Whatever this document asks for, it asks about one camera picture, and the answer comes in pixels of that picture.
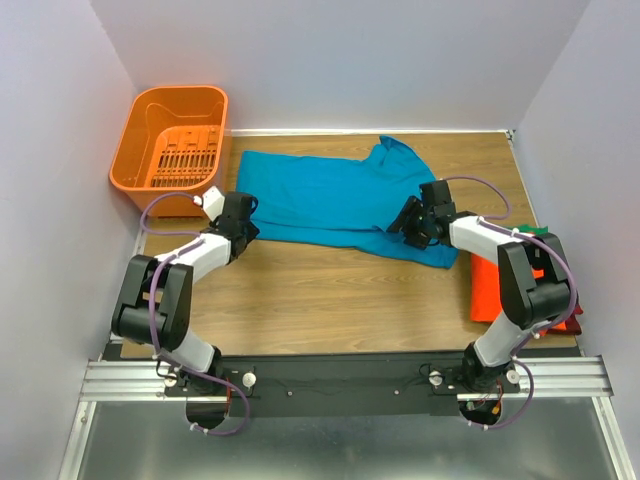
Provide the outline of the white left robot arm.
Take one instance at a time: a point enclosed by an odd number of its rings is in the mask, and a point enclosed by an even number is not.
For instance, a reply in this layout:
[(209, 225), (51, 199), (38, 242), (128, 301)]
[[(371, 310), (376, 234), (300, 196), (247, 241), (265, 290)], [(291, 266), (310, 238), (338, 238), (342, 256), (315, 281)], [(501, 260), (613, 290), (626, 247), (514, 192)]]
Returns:
[(219, 348), (199, 337), (190, 327), (193, 286), (216, 269), (225, 267), (244, 253), (260, 230), (252, 222), (259, 200), (248, 193), (221, 193), (211, 187), (201, 195), (170, 192), (145, 207), (141, 229), (151, 235), (147, 219), (157, 203), (181, 197), (198, 207), (209, 220), (208, 227), (182, 232), (192, 240), (168, 253), (137, 254), (127, 265), (115, 303), (111, 332), (131, 342), (152, 348), (152, 357), (171, 366), (172, 374), (187, 378), (201, 395), (223, 387), (243, 391), (225, 378)]

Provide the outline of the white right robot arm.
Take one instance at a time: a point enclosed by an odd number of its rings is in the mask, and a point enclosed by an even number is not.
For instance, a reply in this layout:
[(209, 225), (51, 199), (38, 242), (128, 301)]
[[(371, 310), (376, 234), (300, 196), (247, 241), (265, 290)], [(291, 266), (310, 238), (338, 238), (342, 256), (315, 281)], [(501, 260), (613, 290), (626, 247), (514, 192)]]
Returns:
[(432, 242), (465, 250), (498, 268), (501, 310), (488, 330), (463, 353), (461, 383), (483, 391), (501, 377), (512, 358), (536, 334), (570, 317), (578, 291), (560, 239), (493, 224), (459, 211), (446, 180), (420, 186), (387, 228), (404, 242), (426, 249)]

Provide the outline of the blue t-shirt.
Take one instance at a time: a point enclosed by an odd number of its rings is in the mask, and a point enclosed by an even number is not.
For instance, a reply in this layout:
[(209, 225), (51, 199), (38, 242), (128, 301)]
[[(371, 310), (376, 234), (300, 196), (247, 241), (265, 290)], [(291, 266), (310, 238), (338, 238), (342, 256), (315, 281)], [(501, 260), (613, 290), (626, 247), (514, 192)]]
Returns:
[(236, 188), (257, 198), (252, 221), (262, 240), (354, 248), (449, 269), (456, 249), (420, 250), (387, 230), (408, 198), (434, 178), (409, 146), (382, 136), (364, 160), (246, 151)]

